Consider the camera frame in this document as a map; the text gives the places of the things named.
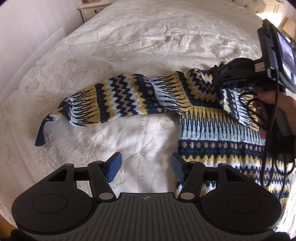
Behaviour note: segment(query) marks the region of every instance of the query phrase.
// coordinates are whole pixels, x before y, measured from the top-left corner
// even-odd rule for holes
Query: drawer
[[[95,16],[98,12],[100,12],[102,9],[104,9],[105,7],[109,6],[110,4],[106,4],[106,5],[101,5],[101,6],[97,6],[97,7],[88,7],[84,9],[85,12],[85,17],[86,18],[92,18],[93,16]]]

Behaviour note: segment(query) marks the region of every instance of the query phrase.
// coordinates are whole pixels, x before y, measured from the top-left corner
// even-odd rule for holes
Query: gray ribbed plate
[[[57,235],[27,233],[40,241],[259,241],[272,231],[235,235],[209,224],[192,203],[177,201],[172,193],[122,193],[100,204],[80,227]]]

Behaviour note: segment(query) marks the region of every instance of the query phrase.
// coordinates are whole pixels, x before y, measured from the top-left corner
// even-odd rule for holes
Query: patterned knit sweater
[[[155,78],[125,74],[101,81],[65,98],[54,113],[47,115],[35,145],[45,143],[45,123],[63,115],[73,126],[89,126],[127,115],[173,111],[180,116],[178,153],[184,160],[210,167],[228,163],[258,183],[265,141],[238,100],[242,91],[217,90],[211,83],[210,71],[199,69]],[[243,102],[250,98],[245,96]],[[265,180],[269,180],[270,166],[268,160]],[[283,171],[283,164],[278,166]],[[268,190],[278,196],[283,181],[275,170]],[[215,182],[205,182],[202,195],[214,187]],[[283,209],[289,191],[287,179],[280,200]]]

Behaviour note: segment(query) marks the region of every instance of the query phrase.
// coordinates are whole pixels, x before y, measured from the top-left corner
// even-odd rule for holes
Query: white floral bedspread
[[[66,96],[115,75],[153,77],[208,69],[237,57],[256,59],[261,23],[254,13],[222,0],[118,0],[61,40],[0,108],[0,213],[13,222],[13,200],[34,183],[65,163],[82,167],[116,151],[123,156],[111,183],[117,195],[174,192],[175,114],[122,117],[81,128],[62,118],[46,124],[47,144],[35,147],[42,119]],[[80,187],[90,192],[86,183]],[[295,213],[288,211],[292,223]],[[282,227],[295,233],[291,224]]]

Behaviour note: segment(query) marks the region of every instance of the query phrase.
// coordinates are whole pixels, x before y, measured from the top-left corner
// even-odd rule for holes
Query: white nightstand
[[[100,12],[105,7],[109,6],[110,4],[114,3],[115,0],[110,1],[94,1],[91,3],[83,3],[77,9],[80,10],[82,14],[83,21],[86,22],[90,20],[93,16],[95,16],[98,12]]]

